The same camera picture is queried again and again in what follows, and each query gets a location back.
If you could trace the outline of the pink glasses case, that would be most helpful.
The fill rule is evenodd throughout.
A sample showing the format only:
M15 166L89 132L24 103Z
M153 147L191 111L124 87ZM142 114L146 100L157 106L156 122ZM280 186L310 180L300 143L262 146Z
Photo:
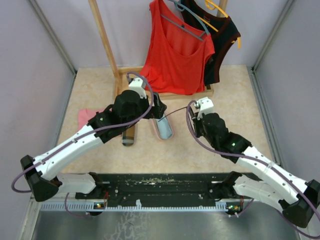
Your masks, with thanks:
M160 140L168 140L173 137L173 129L167 119L167 117L163 116L161 119L151 119L151 125L155 132L155 135Z

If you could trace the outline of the plaid brown glasses case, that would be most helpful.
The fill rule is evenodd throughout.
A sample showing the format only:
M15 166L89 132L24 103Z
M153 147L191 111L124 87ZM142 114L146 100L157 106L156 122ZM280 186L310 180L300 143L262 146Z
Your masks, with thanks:
M121 135L121 143L125 147L133 146L136 137L136 126L131 125Z

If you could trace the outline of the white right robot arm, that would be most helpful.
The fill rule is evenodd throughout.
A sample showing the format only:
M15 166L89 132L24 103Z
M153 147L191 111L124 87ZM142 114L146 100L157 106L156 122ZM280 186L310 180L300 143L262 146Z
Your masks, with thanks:
M230 132L217 113L186 112L187 126L195 140L203 137L204 148L250 170L253 180L242 173L231 172L223 181L223 192L229 198L246 196L273 207L299 228L306 228L313 216L319 216L320 183L306 181L286 171L265 157L250 141Z

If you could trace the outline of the black frame sunglasses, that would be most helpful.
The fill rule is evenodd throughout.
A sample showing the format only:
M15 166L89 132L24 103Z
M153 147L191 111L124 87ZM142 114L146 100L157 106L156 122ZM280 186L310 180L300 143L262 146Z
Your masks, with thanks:
M184 107L178 108L178 109L176 109L176 110L174 110L174 111L172 111L172 112L170 112L170 113L165 113L165 114L163 115L163 117L160 118L158 121L160 122L160 121L166 119L168 116L170 116L170 115L172 115L172 114L174 114L174 113L176 113L176 112L179 112L179 111L182 111L182 110L186 110L186 109L187 109L187 107L184 106Z

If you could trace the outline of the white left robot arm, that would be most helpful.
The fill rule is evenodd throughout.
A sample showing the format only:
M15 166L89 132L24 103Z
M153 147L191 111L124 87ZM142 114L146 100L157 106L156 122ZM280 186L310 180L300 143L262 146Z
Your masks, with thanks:
M20 163L24 177L37 202L44 202L56 194L79 193L97 199L104 186L97 174L62 173L61 171L86 152L121 135L140 119L160 119L167 106L153 93L153 102L134 90L125 90L113 104L97 112L72 137L42 155L24 156Z

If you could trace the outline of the light blue cloth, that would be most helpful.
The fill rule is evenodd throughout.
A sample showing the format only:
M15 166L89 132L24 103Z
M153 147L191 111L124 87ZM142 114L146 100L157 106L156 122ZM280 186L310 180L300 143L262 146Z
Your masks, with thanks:
M167 118L162 121L156 120L156 127L159 133L159 137L162 140L170 139L173 136L173 130Z

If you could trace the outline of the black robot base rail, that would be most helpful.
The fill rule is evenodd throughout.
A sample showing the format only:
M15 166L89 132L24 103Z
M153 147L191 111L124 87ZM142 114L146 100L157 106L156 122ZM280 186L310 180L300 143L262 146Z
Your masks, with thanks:
M90 193L77 200L99 200L95 209L217 210L240 215L249 205L232 188L240 173L101 173Z

